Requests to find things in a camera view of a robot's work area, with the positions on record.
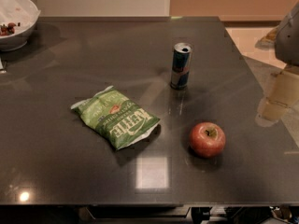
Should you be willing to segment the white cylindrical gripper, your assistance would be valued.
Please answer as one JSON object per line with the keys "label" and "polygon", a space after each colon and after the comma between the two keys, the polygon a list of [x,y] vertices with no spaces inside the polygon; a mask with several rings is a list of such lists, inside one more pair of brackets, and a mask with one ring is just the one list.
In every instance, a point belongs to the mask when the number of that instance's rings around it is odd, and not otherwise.
{"label": "white cylindrical gripper", "polygon": [[299,66],[287,65],[276,75],[269,99],[259,103],[258,116],[275,122],[299,100]]}

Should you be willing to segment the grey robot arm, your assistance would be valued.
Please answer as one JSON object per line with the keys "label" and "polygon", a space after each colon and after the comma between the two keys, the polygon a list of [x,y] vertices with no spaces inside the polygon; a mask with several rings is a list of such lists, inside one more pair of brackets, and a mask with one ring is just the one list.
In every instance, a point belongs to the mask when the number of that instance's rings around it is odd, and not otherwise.
{"label": "grey robot arm", "polygon": [[272,126],[299,100],[299,3],[278,26],[275,56],[286,66],[270,75],[257,109],[256,122]]}

